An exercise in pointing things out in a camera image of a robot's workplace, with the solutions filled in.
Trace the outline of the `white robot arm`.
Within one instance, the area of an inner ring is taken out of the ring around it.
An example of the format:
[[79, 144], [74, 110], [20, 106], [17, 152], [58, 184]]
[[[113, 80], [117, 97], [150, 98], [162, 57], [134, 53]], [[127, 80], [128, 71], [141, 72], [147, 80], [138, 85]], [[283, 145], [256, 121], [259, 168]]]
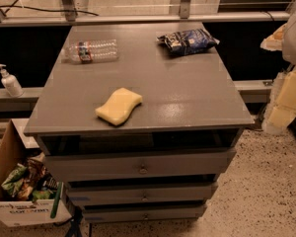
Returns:
[[279, 134], [296, 118], [296, 7], [288, 21], [262, 41], [260, 47], [282, 52], [289, 63], [273, 81], [261, 128]]

